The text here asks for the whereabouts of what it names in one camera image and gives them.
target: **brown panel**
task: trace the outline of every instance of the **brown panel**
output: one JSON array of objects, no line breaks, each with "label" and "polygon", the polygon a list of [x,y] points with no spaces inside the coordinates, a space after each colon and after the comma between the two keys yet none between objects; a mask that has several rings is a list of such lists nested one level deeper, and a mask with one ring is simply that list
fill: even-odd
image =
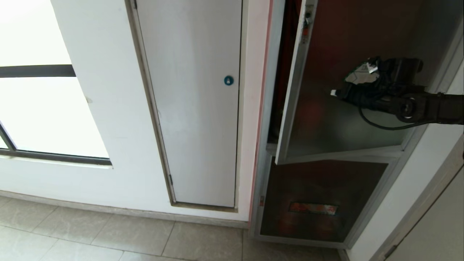
[{"label": "brown panel", "polygon": [[[388,165],[272,162],[261,234],[335,242],[344,241]],[[301,203],[300,211],[295,202]],[[321,205],[334,206],[335,214],[321,214]]]}]

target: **metal cabinet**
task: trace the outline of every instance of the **metal cabinet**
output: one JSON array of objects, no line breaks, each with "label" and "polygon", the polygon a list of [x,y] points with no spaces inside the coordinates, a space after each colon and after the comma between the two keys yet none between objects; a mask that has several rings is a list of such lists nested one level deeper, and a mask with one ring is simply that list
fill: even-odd
[{"label": "metal cabinet", "polygon": [[[417,84],[446,91],[463,59],[462,3],[275,0],[250,235],[350,248],[426,126],[372,127],[330,96],[369,57],[424,62]],[[376,111],[385,126],[402,124]]]}]

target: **robotic arm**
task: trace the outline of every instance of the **robotic arm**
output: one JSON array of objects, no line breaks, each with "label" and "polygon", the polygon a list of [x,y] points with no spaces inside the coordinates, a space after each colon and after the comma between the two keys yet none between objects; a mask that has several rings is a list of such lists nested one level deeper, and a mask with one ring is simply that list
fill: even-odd
[{"label": "robotic arm", "polygon": [[[341,90],[331,94],[358,107],[360,116],[370,125],[384,130],[402,130],[427,123],[464,124],[464,95],[427,93],[424,86],[414,85],[415,74],[422,70],[419,59],[369,59],[365,64],[374,82],[346,82]],[[362,109],[394,114],[398,120],[411,123],[400,127],[385,127],[368,120]]]}]

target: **floor tile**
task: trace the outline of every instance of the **floor tile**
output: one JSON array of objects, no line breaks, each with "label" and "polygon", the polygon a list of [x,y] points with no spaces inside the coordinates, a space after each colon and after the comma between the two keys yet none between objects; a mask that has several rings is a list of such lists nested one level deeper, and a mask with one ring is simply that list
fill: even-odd
[{"label": "floor tile", "polygon": [[184,260],[125,251],[119,261],[184,261]]},{"label": "floor tile", "polygon": [[32,231],[56,206],[12,199],[0,208],[0,225]]},{"label": "floor tile", "polygon": [[161,255],[174,221],[114,215],[92,245]]},{"label": "floor tile", "polygon": [[58,240],[41,261],[118,261],[121,250]]},{"label": "floor tile", "polygon": [[340,261],[338,250],[334,248],[321,248],[324,261]]},{"label": "floor tile", "polygon": [[90,244],[112,214],[81,209],[57,208],[33,232]]},{"label": "floor tile", "polygon": [[0,260],[38,261],[56,241],[44,235],[3,228],[0,230]]},{"label": "floor tile", "polygon": [[243,261],[323,261],[319,248],[251,240],[243,233]]},{"label": "floor tile", "polygon": [[176,222],[163,256],[198,261],[240,261],[242,230]]},{"label": "floor tile", "polygon": [[9,198],[9,197],[0,196],[0,208],[10,200],[11,200],[11,198]]}]

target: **white door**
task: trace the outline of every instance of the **white door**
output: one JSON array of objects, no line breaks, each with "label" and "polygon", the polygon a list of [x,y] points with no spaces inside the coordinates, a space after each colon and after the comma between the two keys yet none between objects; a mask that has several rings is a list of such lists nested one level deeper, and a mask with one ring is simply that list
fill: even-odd
[{"label": "white door", "polygon": [[177,202],[234,206],[241,7],[137,0]]},{"label": "white door", "polygon": [[451,181],[388,261],[464,260],[464,171]]}]

